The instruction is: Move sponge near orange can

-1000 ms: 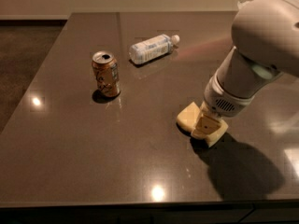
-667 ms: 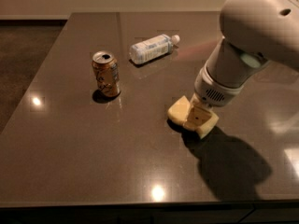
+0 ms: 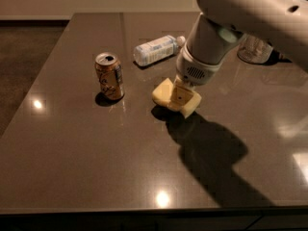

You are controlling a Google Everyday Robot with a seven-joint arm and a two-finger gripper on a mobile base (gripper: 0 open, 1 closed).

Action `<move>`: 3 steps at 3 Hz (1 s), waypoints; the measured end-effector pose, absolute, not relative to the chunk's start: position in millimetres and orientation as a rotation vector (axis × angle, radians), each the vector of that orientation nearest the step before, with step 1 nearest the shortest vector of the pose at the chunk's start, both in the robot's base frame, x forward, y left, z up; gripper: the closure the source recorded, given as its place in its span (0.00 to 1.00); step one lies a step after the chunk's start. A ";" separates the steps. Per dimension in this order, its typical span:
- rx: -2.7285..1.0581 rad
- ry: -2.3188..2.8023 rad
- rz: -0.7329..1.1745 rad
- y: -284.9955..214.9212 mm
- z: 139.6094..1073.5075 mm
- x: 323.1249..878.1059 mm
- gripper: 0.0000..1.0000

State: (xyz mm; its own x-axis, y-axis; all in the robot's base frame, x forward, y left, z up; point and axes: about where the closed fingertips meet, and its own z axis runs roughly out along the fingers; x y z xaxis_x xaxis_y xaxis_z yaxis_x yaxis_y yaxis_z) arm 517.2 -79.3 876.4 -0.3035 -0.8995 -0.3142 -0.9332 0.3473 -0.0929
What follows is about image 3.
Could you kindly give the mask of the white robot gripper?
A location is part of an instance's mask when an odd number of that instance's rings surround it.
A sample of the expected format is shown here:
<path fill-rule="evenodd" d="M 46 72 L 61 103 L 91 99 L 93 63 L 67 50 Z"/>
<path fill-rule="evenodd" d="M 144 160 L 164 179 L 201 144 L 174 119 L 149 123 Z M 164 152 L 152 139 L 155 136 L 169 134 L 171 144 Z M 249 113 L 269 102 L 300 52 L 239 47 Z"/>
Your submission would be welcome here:
<path fill-rule="evenodd" d="M 220 69 L 222 56 L 209 49 L 194 48 L 186 43 L 176 61 L 177 76 L 173 82 L 170 107 L 182 107 L 193 98 L 193 86 L 205 85 Z"/>

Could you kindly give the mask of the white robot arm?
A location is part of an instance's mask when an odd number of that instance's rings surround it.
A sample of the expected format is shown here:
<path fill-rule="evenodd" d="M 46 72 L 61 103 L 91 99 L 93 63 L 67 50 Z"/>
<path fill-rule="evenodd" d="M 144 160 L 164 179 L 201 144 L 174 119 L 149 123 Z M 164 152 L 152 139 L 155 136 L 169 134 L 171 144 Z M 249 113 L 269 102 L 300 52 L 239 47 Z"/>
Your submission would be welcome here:
<path fill-rule="evenodd" d="M 196 98 L 226 54 L 244 35 L 268 43 L 302 69 L 308 68 L 308 4 L 305 0 L 196 0 L 200 9 L 177 60 L 170 100 L 176 109 Z"/>

